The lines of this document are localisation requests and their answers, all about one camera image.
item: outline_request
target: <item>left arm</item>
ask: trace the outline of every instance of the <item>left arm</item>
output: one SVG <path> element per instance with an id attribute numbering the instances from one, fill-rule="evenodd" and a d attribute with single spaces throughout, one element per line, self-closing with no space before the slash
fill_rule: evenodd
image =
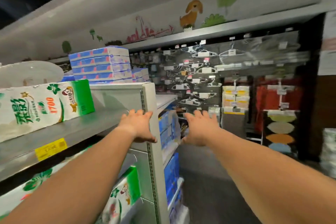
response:
<path id="1" fill-rule="evenodd" d="M 85 153 L 66 164 L 19 204 L 1 224 L 91 224 L 103 210 L 132 142 L 156 139 L 152 112 L 122 116 L 120 124 Z"/>

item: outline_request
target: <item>white round plastic package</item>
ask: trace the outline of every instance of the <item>white round plastic package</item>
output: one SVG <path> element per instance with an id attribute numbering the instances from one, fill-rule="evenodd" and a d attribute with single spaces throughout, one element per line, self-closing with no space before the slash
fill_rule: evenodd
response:
<path id="1" fill-rule="evenodd" d="M 47 61 L 26 61 L 0 67 L 0 88 L 60 82 L 63 70 Z"/>

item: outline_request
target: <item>gray floor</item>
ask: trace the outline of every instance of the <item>gray floor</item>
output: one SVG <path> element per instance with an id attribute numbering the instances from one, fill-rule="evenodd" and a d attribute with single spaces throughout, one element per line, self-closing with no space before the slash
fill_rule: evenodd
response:
<path id="1" fill-rule="evenodd" d="M 191 224 L 260 224 L 208 148 L 181 145 L 178 152 Z"/>

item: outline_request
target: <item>forearm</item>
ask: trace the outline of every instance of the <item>forearm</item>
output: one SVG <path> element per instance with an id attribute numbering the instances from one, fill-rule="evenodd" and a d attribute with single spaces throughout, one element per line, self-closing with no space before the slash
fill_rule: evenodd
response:
<path id="1" fill-rule="evenodd" d="M 115 184 L 133 135 L 116 128 L 45 181 L 6 223 L 93 223 Z"/>
<path id="2" fill-rule="evenodd" d="M 335 181 L 223 129 L 209 137 L 207 145 L 264 224 L 334 222 Z"/>

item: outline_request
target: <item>right arm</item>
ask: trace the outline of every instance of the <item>right arm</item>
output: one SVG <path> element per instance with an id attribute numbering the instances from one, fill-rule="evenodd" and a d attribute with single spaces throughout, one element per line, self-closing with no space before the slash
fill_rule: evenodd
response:
<path id="1" fill-rule="evenodd" d="M 268 147 L 241 139 L 195 111 L 184 143 L 208 146 L 263 224 L 335 223 L 336 182 Z"/>

